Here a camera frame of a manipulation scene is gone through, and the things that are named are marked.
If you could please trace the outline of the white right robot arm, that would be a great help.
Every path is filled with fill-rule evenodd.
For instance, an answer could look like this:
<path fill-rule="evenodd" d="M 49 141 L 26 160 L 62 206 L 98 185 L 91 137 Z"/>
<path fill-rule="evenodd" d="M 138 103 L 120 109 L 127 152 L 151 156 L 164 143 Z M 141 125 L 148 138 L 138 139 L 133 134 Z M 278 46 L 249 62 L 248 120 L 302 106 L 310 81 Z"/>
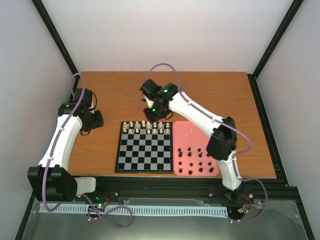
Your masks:
<path fill-rule="evenodd" d="M 173 83 L 161 87 L 148 79 L 140 87 L 140 92 L 142 100 L 147 103 L 143 112 L 149 122 L 154 123 L 177 113 L 206 135 L 206 151 L 209 157 L 217 160 L 222 175 L 219 196 L 229 203 L 239 200 L 243 185 L 237 165 L 233 162 L 237 142 L 235 121 L 231 117 L 222 118 L 208 111 Z"/>

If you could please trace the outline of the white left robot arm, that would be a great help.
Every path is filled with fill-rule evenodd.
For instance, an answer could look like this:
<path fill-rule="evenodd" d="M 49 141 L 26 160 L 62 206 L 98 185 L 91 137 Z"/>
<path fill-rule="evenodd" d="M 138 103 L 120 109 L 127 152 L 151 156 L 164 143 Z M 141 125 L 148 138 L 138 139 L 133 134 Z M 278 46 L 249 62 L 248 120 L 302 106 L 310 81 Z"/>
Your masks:
<path fill-rule="evenodd" d="M 103 116 L 96 106 L 96 94 L 78 88 L 74 98 L 59 107 L 57 126 L 49 147 L 38 166 L 27 171 L 37 200 L 71 202 L 82 194 L 95 202 L 103 198 L 104 188 L 97 184 L 95 177 L 74 177 L 68 172 L 77 135 L 86 136 L 104 125 Z"/>

